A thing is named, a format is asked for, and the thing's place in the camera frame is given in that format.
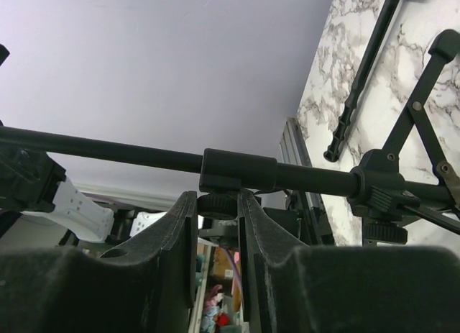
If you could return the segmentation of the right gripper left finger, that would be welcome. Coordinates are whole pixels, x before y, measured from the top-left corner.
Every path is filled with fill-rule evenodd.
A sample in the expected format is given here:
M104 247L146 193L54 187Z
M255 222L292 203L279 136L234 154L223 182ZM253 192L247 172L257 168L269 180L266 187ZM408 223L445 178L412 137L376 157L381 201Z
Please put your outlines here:
M75 247L1 254L3 332L186 332L194 303L197 194L91 257Z

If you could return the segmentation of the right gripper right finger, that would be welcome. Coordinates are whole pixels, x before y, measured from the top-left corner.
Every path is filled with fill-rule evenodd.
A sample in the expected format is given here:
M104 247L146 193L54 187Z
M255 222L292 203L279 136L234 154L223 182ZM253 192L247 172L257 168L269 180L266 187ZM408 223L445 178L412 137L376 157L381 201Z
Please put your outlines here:
M251 332L457 332L459 259L437 247L311 247L238 196Z

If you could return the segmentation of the black tripod shock-mount stand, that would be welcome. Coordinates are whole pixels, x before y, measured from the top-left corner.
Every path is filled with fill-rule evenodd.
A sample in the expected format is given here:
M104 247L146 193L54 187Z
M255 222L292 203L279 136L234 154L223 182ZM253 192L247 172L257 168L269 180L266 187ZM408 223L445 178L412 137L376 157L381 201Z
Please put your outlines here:
M1 128L1 142L31 150L197 173L203 192L292 189L341 196L357 216L369 219L363 228L368 240L404 243L406 232L396 226L404 216L416 216L458 233L457 221L426 207L428 197L439 193L440 202L458 212L459 177L445 158L424 105L444 66L459 54L459 33L452 29L442 31L429 53L431 58L384 146L367 152L348 173L281 164L273 158L223 150L207 149L202 155L194 155L9 127ZM408 182L400 174L399 154L412 129L417 129L422 139L439 180L437 187Z

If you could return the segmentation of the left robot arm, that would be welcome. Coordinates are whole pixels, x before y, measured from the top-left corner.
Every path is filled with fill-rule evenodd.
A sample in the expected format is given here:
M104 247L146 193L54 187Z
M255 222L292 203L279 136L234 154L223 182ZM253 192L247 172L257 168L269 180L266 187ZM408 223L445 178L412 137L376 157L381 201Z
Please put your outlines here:
M46 152L1 143L1 234L23 215L45 218L68 231L60 243L118 245L157 222L163 212L114 209L81 193Z

